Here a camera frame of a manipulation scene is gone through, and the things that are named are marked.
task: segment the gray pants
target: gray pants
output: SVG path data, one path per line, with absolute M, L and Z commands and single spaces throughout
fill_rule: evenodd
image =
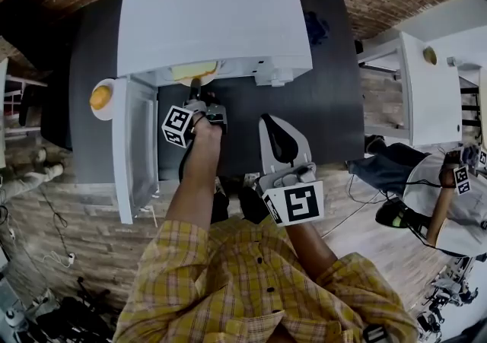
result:
M 49 180 L 46 174 L 31 172 L 17 179 L 6 181 L 0 187 L 0 205 L 3 205 L 10 198 L 24 192 L 35 189 L 41 183 Z
M 402 196 L 409 174 L 427 154 L 402 143 L 386 146 L 383 141 L 376 141 L 373 149 L 373 157 L 350 160 L 349 173 L 375 189 Z

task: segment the blue jeans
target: blue jeans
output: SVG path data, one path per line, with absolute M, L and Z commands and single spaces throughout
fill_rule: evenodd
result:
M 383 141 L 374 143 L 373 157 L 350 160 L 349 173 L 382 192 L 404 194 L 409 174 L 427 154 L 402 143 L 386 146 Z

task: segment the white t-shirt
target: white t-shirt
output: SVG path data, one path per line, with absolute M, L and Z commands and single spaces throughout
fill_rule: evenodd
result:
M 443 161 L 441 154 L 427 156 L 413 169 L 408 183 L 426 179 L 439 184 L 438 176 Z M 469 174 L 469 181 L 472 191 L 453 197 L 436 247 L 457 254 L 477 256 L 487 252 L 487 231 L 480 227 L 487 220 L 487 179 Z M 427 185 L 406 185 L 403 201 L 413 211 L 431 217 L 440 191 L 440 188 Z

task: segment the open microwave door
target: open microwave door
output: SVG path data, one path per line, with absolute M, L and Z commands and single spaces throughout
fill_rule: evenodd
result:
M 158 190 L 158 89 L 116 79 L 113 90 L 113 172 L 120 220 L 132 224 Z

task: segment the yellow food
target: yellow food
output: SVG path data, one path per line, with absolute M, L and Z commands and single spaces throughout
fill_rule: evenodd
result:
M 216 71 L 217 62 L 191 63 L 171 67 L 173 79 L 182 81 L 183 79 L 201 78 L 205 75 L 213 74 Z
M 100 110 L 105 105 L 108 104 L 110 98 L 112 97 L 112 91 L 110 87 L 102 84 L 101 86 L 97 87 L 90 97 L 90 105 L 93 109 Z

